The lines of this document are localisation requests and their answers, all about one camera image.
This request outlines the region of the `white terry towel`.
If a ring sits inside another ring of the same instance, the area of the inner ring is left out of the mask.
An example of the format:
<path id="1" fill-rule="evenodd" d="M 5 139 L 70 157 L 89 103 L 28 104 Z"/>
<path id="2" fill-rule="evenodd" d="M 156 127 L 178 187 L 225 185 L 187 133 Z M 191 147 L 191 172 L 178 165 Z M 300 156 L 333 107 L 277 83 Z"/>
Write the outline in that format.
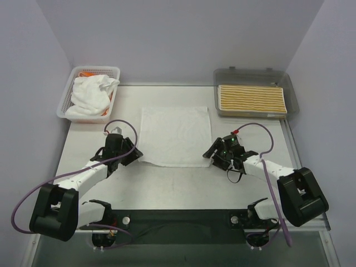
<path id="1" fill-rule="evenodd" d="M 209 167 L 211 161 L 202 155 L 211 145 L 206 106 L 142 108 L 139 161 L 160 167 Z"/>

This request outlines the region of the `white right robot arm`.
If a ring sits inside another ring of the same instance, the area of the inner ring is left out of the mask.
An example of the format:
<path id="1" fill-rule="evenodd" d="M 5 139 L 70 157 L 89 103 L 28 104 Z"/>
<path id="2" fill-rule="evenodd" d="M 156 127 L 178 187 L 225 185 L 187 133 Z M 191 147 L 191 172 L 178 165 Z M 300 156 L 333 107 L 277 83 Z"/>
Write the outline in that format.
<path id="1" fill-rule="evenodd" d="M 294 169 L 263 160 L 257 152 L 246 151 L 236 135 L 218 137 L 203 157 L 224 171 L 270 179 L 271 186 L 278 189 L 275 198 L 282 216 L 296 227 L 329 210 L 329 203 L 309 168 Z"/>

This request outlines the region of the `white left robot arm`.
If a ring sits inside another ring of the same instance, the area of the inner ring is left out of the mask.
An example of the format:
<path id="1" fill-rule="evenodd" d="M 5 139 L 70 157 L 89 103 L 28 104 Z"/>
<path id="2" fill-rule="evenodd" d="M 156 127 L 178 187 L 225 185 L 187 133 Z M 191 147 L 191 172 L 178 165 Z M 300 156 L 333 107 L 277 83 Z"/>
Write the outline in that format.
<path id="1" fill-rule="evenodd" d="M 109 178 L 119 165 L 127 166 L 143 157 L 134 143 L 121 134 L 111 133 L 85 167 L 57 184 L 39 189 L 29 222 L 33 233 L 68 241 L 81 227 L 90 224 L 114 226 L 111 204 L 101 200 L 81 201 L 91 188 Z"/>

